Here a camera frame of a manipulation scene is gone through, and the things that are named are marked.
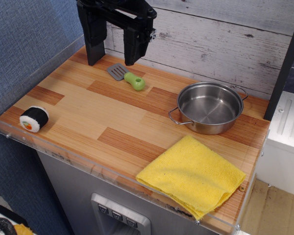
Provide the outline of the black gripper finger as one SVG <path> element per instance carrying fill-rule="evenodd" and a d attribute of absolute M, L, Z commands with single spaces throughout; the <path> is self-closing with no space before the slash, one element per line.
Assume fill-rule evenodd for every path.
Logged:
<path fill-rule="evenodd" d="M 123 31 L 125 65 L 132 66 L 144 57 L 149 42 L 156 38 L 156 29 L 139 31 L 127 28 Z"/>
<path fill-rule="evenodd" d="M 86 43 L 90 47 L 102 43 L 107 37 L 106 20 L 88 8 L 78 7 L 77 10 Z"/>

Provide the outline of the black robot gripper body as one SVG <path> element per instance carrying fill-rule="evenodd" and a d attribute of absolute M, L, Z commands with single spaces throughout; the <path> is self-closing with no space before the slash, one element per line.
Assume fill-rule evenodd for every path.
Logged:
<path fill-rule="evenodd" d="M 145 0 L 78 0 L 85 23 L 107 21 L 118 27 L 152 27 L 156 11 Z"/>

